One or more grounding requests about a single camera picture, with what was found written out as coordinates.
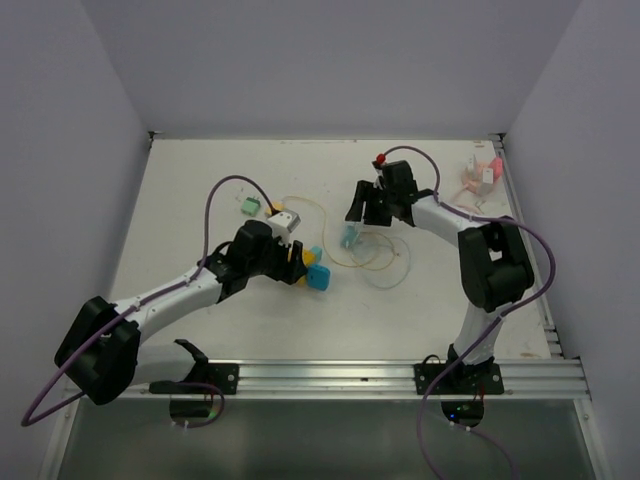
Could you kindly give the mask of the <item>light teal usb charger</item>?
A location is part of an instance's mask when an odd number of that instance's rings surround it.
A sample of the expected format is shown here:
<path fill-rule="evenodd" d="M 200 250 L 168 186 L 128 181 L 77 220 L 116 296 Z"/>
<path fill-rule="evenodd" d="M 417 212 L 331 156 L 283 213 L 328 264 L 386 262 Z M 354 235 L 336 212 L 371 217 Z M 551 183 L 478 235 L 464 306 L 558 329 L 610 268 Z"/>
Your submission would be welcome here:
<path fill-rule="evenodd" d="M 360 232 L 361 226 L 358 223 L 346 223 L 341 234 L 341 248 L 347 251 L 352 250 L 359 240 Z"/>

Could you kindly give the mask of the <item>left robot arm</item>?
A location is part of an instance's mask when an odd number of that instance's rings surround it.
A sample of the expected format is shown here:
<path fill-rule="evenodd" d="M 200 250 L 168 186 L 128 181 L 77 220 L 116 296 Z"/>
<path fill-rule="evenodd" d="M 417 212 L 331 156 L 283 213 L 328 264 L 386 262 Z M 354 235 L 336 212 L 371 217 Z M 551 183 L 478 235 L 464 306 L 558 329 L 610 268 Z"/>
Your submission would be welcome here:
<path fill-rule="evenodd" d="M 216 305 L 265 276 L 293 285 L 307 274 L 303 243 L 248 220 L 235 237 L 176 280 L 118 302 L 96 296 L 81 307 L 55 356 L 63 374 L 96 405 L 115 400 L 134 381 L 143 343 L 185 316 Z"/>

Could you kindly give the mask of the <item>yellow cube power socket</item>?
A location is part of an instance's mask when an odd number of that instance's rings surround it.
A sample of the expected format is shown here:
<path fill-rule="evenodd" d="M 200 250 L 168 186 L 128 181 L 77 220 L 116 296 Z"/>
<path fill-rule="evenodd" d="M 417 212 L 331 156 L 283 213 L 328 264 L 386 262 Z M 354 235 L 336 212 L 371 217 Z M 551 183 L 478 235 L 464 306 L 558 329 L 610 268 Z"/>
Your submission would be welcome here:
<path fill-rule="evenodd" d="M 314 256 L 311 254 L 310 250 L 305 249 L 303 252 L 303 259 L 304 259 L 304 263 L 306 265 L 306 268 L 308 269 L 308 267 L 312 264 L 320 264 L 320 261 L 316 261 Z M 297 285 L 300 286 L 307 286 L 306 284 L 306 276 L 303 277 L 302 279 L 300 279 L 297 283 Z"/>

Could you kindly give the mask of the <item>green plug adapter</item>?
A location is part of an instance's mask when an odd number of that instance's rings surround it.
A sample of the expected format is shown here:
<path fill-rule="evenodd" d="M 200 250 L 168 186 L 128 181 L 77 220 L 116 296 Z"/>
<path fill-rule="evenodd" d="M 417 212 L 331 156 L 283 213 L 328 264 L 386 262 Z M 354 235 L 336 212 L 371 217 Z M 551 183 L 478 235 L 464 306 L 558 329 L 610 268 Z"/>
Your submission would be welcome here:
<path fill-rule="evenodd" d="M 248 217 L 256 217 L 261 210 L 261 202 L 257 198 L 247 197 L 241 204 L 240 211 Z"/>

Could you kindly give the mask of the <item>blue plug adapter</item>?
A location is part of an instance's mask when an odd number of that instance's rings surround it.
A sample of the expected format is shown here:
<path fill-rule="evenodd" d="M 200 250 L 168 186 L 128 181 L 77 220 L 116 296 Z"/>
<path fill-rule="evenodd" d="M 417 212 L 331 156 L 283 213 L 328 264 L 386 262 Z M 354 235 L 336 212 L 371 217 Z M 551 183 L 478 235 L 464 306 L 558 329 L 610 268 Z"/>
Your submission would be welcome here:
<path fill-rule="evenodd" d="M 307 269 L 306 284 L 309 288 L 326 291 L 329 287 L 331 280 L 331 271 L 329 268 L 320 265 L 312 264 Z"/>

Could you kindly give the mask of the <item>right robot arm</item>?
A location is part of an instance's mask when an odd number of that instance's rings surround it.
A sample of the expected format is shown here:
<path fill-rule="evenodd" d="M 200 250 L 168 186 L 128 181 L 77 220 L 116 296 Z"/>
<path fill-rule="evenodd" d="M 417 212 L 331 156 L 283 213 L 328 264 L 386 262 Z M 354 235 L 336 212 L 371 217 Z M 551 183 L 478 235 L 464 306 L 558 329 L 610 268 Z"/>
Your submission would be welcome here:
<path fill-rule="evenodd" d="M 468 307 L 458 337 L 442 366 L 422 362 L 417 374 L 436 388 L 468 392 L 492 377 L 501 315 L 522 299 L 534 273 L 518 226 L 512 219 L 475 220 L 441 203 L 434 189 L 418 188 L 405 160 L 373 161 L 375 181 L 357 182 L 345 221 L 389 227 L 394 219 L 427 231 L 458 251 L 460 279 Z"/>

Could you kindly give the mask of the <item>teal plug adapter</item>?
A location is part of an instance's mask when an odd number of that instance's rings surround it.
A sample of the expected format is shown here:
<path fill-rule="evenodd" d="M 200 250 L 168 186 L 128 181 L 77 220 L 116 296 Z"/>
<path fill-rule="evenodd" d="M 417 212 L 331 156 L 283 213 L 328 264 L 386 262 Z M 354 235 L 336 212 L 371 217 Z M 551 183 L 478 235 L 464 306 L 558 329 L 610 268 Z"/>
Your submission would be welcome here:
<path fill-rule="evenodd" d="M 323 257 L 323 249 L 319 246 L 313 246 L 310 249 L 310 252 L 314 256 L 316 261 L 320 261 Z"/>

